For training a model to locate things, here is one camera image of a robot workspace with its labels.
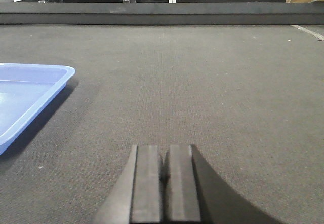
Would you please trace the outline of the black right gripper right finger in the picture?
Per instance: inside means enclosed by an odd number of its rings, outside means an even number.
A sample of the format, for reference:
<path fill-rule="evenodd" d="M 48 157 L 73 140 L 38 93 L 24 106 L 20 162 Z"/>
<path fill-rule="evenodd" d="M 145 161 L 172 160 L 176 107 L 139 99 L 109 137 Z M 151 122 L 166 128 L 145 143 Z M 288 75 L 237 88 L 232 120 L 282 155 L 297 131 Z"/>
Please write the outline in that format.
<path fill-rule="evenodd" d="M 166 223 L 278 223 L 211 167 L 195 145 L 172 145 L 166 155 Z"/>

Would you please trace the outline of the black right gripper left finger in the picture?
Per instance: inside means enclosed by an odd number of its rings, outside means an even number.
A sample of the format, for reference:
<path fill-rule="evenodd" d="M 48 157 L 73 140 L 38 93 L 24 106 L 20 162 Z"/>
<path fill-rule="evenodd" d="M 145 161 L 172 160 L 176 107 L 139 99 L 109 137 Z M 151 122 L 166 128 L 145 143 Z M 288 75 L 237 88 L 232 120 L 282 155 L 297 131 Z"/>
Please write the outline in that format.
<path fill-rule="evenodd" d="M 134 145 L 93 223 L 162 223 L 161 159 L 154 145 Z"/>

